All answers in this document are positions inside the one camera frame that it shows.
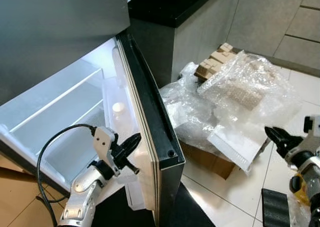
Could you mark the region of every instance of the cardboard piece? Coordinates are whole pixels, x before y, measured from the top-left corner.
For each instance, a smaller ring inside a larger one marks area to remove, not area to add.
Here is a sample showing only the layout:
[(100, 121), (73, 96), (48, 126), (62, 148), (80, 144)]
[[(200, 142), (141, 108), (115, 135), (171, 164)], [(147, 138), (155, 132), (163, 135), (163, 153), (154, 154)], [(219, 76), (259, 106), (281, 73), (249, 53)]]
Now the cardboard piece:
[(208, 171), (216, 173), (225, 180), (229, 177), (236, 165), (233, 162), (229, 162), (212, 153), (203, 151), (182, 141), (180, 141), (180, 146), (187, 161), (201, 165)]

